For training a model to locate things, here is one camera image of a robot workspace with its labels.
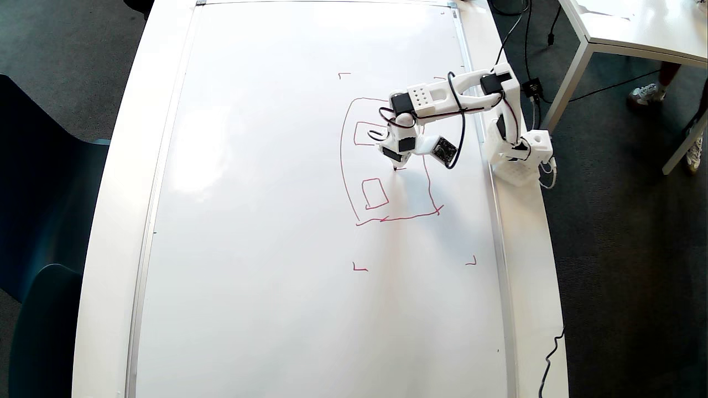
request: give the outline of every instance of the whiteboard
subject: whiteboard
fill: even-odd
[[[507,396],[496,215],[472,117],[453,170],[415,157],[394,171],[362,133],[383,128],[391,90],[464,72],[452,10],[196,10],[135,395]],[[460,127],[426,134],[457,142]]]

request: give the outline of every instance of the sneaker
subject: sneaker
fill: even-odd
[[[661,92],[656,84],[647,84],[644,87],[637,87],[629,93],[627,105],[633,109],[646,109],[650,105],[662,103],[665,96],[666,92]]]
[[[698,166],[701,164],[701,153],[703,152],[703,135],[698,136],[696,142],[688,148],[686,155],[683,156],[683,165],[686,171],[695,176],[698,172]]]

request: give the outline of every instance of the white table leg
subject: white table leg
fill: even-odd
[[[703,116],[701,116],[698,123],[693,126],[691,133],[685,140],[683,140],[676,152],[671,155],[671,158],[666,162],[666,164],[664,164],[664,167],[661,168],[665,175],[669,174],[671,170],[673,170],[678,161],[680,161],[683,155],[686,154],[688,148],[690,148],[693,142],[698,139],[699,135],[703,134],[703,130],[706,128],[706,122],[708,122],[708,110],[703,112]]]
[[[543,123],[541,123],[543,130],[548,130],[550,133],[553,133],[553,129],[556,127],[556,124],[558,124],[558,120],[560,120],[563,111],[566,109],[568,101],[570,101],[592,56],[593,51],[588,42],[581,40],[580,47],[578,47],[576,56],[573,58],[571,67],[568,69],[565,79],[563,79],[563,84],[561,84],[560,89],[558,89],[556,98],[553,100],[553,104],[548,110]]]

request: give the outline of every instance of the dark blue chair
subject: dark blue chair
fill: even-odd
[[[47,264],[83,273],[107,154],[0,74],[0,288],[18,301]]]
[[[50,264],[22,304],[10,351],[10,398],[70,398],[81,274]]]

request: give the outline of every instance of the white robotic arm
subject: white robotic arm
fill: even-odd
[[[422,127],[443,118],[494,109],[497,118],[488,128],[485,152],[495,173],[515,185],[538,179],[539,164],[551,162],[555,167],[549,134],[546,130],[521,133],[516,116],[521,115],[519,83],[508,64],[498,64],[494,69],[494,73],[482,70],[459,76],[450,72],[446,81],[392,92],[390,108],[379,109],[387,121],[388,135],[383,137],[372,130],[370,137],[379,142],[378,149],[391,159],[394,169],[403,167],[412,154],[430,154],[451,169],[464,139],[464,118],[460,148],[439,135],[422,134]],[[484,95],[462,94],[472,86],[481,86]]]

